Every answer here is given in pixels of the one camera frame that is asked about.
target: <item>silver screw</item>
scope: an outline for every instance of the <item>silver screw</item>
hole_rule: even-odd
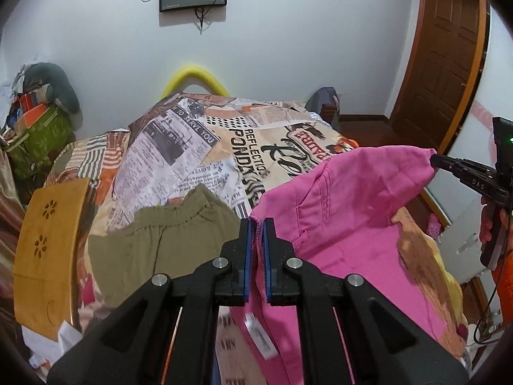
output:
[[[347,282],[349,282],[353,287],[359,287],[363,285],[363,277],[358,274],[351,274],[347,277]]]
[[[218,269],[222,269],[228,265],[228,260],[226,258],[215,258],[212,261],[212,265]]]
[[[287,266],[292,269],[297,269],[303,266],[303,261],[299,258],[290,258],[287,260]]]
[[[161,287],[167,282],[167,276],[164,274],[156,274],[151,278],[151,283],[156,287]]]

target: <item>orange sleeve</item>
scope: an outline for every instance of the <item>orange sleeve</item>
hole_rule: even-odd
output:
[[[513,253],[510,253],[503,262],[504,271],[501,282],[497,286],[497,295],[501,302],[502,319],[507,326],[513,319]],[[501,273],[501,265],[492,271],[493,280],[497,284]]]

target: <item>wooden door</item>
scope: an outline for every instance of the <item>wooden door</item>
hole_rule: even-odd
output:
[[[482,21],[480,0],[421,1],[414,49],[391,117],[407,143],[447,148],[477,85]]]

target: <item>yellow arch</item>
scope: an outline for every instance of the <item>yellow arch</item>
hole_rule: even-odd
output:
[[[230,94],[226,89],[221,85],[221,83],[208,71],[199,66],[185,66],[181,68],[176,74],[173,75],[171,81],[169,81],[166,89],[162,93],[162,98],[167,97],[171,92],[173,92],[176,87],[180,85],[180,83],[187,77],[193,76],[195,78],[201,79],[204,83],[206,83],[216,95],[222,95],[224,97],[229,97]]]

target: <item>olive green garment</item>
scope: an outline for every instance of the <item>olive green garment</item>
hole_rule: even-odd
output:
[[[154,274],[188,275],[239,235],[240,220],[203,184],[180,205],[143,208],[134,222],[90,236],[89,258],[105,302],[117,307]]]

